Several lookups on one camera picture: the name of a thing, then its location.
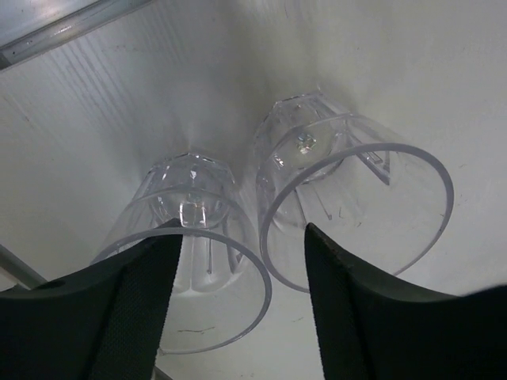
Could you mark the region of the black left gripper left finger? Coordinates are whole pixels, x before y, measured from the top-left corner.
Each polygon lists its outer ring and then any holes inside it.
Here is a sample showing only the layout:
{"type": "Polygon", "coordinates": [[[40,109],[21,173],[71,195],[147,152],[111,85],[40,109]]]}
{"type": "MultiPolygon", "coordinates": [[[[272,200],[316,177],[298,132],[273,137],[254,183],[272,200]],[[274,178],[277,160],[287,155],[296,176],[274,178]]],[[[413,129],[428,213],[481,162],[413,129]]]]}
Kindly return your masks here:
{"type": "Polygon", "coordinates": [[[32,290],[1,293],[3,379],[153,379],[181,254],[156,233],[32,290]]]}

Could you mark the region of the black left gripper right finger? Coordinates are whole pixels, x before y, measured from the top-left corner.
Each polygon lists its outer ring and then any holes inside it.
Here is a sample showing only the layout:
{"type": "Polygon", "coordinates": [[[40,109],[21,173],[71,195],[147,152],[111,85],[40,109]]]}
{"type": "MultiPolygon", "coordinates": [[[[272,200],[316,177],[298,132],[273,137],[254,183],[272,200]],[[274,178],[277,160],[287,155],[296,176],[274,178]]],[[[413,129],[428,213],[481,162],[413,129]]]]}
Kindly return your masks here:
{"type": "Polygon", "coordinates": [[[325,378],[505,378],[505,286],[464,296],[419,287],[314,224],[304,256],[325,378]]]}

